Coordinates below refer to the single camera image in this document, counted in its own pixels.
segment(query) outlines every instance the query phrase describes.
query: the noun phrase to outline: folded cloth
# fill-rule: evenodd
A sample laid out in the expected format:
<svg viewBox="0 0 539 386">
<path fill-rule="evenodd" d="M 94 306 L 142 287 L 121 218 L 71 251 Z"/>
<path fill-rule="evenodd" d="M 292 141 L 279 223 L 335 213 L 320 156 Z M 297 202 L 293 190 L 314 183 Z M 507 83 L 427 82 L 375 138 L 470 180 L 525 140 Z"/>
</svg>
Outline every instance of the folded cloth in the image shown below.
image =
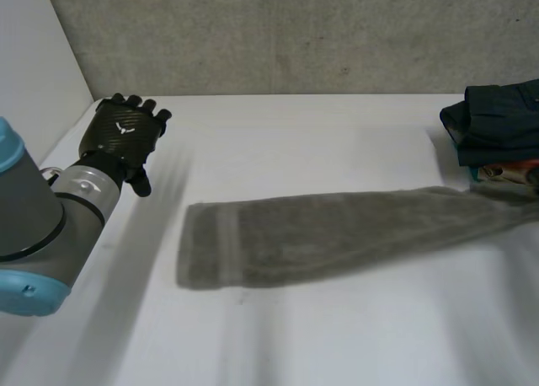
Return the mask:
<svg viewBox="0 0 539 386">
<path fill-rule="evenodd" d="M 460 165 L 539 158 L 539 79 L 468 87 L 464 101 L 440 113 Z"/>
<path fill-rule="evenodd" d="M 357 271 L 539 218 L 539 203 L 480 184 L 200 203 L 187 211 L 178 283 L 278 287 Z"/>
</svg>

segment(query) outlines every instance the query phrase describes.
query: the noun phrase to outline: dark blue folded clothing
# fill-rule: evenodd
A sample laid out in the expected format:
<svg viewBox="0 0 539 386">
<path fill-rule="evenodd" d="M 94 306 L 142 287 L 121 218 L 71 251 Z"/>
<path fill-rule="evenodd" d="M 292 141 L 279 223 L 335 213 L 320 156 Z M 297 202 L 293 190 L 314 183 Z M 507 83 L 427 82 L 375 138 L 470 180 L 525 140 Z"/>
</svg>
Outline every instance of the dark blue folded clothing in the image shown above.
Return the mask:
<svg viewBox="0 0 539 386">
<path fill-rule="evenodd" d="M 460 165 L 539 158 L 539 79 L 468 87 L 464 97 L 440 113 Z"/>
</svg>

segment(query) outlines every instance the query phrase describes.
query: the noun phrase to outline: white side wall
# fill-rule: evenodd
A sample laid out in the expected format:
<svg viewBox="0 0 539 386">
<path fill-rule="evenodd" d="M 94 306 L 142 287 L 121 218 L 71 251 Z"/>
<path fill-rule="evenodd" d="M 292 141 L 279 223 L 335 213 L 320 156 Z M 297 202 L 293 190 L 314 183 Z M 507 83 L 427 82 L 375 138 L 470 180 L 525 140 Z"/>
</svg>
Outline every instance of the white side wall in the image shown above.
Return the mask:
<svg viewBox="0 0 539 386">
<path fill-rule="evenodd" d="M 36 162 L 92 102 L 50 0 L 0 0 L 0 116 Z"/>
</svg>

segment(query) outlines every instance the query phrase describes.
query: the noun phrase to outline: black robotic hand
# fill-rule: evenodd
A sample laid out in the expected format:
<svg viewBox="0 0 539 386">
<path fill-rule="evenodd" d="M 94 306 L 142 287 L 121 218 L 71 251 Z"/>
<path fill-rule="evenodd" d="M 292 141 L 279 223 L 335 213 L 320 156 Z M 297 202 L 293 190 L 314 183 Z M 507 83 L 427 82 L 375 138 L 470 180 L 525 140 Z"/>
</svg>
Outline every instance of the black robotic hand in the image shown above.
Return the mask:
<svg viewBox="0 0 539 386">
<path fill-rule="evenodd" d="M 125 100 L 122 94 L 101 101 L 78 148 L 77 164 L 106 171 L 119 186 L 125 181 L 137 195 L 148 196 L 152 187 L 144 163 L 171 113 L 163 109 L 154 116 L 156 102 L 147 99 L 139 106 L 141 102 L 136 95 Z"/>
</svg>

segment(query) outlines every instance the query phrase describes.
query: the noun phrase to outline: gray wall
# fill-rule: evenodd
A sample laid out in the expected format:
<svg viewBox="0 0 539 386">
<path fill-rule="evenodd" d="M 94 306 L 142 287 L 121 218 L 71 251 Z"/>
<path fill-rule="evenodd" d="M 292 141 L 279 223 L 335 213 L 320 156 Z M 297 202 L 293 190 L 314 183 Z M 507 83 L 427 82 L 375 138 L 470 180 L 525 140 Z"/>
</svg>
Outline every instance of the gray wall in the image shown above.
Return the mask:
<svg viewBox="0 0 539 386">
<path fill-rule="evenodd" d="M 51 0 L 95 98 L 460 93 L 539 77 L 539 0 Z"/>
</svg>

